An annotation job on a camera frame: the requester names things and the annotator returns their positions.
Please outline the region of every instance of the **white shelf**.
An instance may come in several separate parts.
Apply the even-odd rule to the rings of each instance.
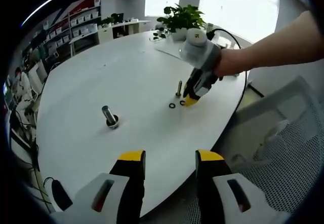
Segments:
[[[67,19],[67,16],[59,21],[57,21],[55,24],[51,25],[47,30],[50,30],[52,29],[54,26],[56,26],[57,24],[59,24],[60,22],[62,22],[63,20],[66,20]]]
[[[59,34],[57,34],[56,36],[54,36],[54,37],[50,38],[49,40],[45,41],[45,42],[43,43],[43,45],[45,45],[46,43],[50,42],[50,41],[53,40],[54,38],[60,36],[61,34],[63,34],[64,32],[67,32],[67,31],[69,31],[69,28],[63,30],[61,33],[59,33]]]
[[[88,10],[96,9],[96,8],[100,8],[100,6],[93,6],[93,7],[90,7],[90,8],[84,9],[84,10],[80,10],[80,11],[74,13],[74,14],[70,14],[70,17],[75,16],[75,15],[78,15],[78,14],[81,14],[81,13],[83,13],[83,12],[85,12],[85,11],[88,11]]]
[[[65,42],[65,43],[63,43],[63,44],[61,44],[61,45],[59,45],[58,47],[56,47],[56,49],[62,47],[62,46],[65,45],[65,44],[68,44],[69,42],[70,42],[70,40],[68,40],[67,42]]]
[[[92,20],[96,20],[96,19],[98,19],[98,18],[101,18],[101,16],[99,15],[99,16],[96,17],[96,18],[92,18],[92,19],[90,19],[90,20],[85,20],[84,22],[79,23],[79,24],[76,24],[75,26],[71,26],[71,29],[74,29],[74,28],[76,28],[76,27],[78,27],[78,26],[80,26],[80,25],[82,25],[82,24],[84,24],[84,23],[87,23],[87,22],[92,21]]]

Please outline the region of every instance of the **black slot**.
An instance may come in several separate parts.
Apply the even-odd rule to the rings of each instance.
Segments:
[[[102,187],[100,188],[99,192],[97,193],[93,203],[92,203],[92,209],[101,212],[103,204],[105,203],[106,197],[111,189],[111,186],[113,185],[114,181],[112,180],[106,180]]]
[[[239,210],[241,212],[245,212],[251,208],[251,205],[249,203],[249,200],[247,196],[245,195],[242,187],[239,185],[239,183],[236,181],[236,179],[228,180],[228,185],[232,189],[233,194],[236,198],[237,204],[239,206]]]

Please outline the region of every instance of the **computer monitor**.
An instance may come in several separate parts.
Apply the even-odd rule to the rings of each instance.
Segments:
[[[124,13],[112,14],[111,16],[114,18],[115,23],[122,23],[124,20]]]

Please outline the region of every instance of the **potted plant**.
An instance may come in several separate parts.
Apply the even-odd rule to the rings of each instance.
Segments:
[[[99,25],[102,27],[107,27],[109,24],[113,24],[115,22],[115,19],[113,17],[107,17],[99,22]]]
[[[205,24],[200,16],[203,13],[196,6],[181,7],[176,4],[176,7],[165,7],[164,13],[166,17],[159,17],[157,21],[164,24],[165,28],[160,28],[158,32],[153,33],[154,40],[166,38],[166,35],[171,34],[174,41],[184,41],[188,29],[199,29]]]

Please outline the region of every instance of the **white flower pot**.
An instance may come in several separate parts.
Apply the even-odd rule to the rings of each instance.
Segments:
[[[186,28],[176,29],[176,32],[171,34],[173,41],[185,41],[187,38],[187,32],[188,30]]]

